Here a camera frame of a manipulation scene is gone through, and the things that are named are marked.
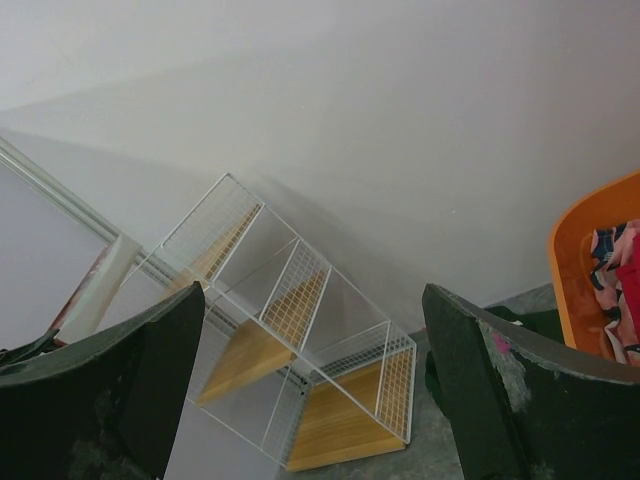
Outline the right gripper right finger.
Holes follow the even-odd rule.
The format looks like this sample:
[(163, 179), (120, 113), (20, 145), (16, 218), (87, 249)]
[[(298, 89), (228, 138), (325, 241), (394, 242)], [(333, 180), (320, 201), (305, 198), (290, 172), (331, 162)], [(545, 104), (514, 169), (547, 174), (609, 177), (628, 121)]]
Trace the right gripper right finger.
[(639, 370), (427, 284), (426, 331), (467, 479), (636, 479)]

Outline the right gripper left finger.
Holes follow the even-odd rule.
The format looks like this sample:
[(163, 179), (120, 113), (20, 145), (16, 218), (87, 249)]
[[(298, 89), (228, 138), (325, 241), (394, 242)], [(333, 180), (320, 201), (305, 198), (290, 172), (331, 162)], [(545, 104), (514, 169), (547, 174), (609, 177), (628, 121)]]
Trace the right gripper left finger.
[(163, 478), (204, 311), (193, 282), (78, 342), (2, 350), (2, 478)]

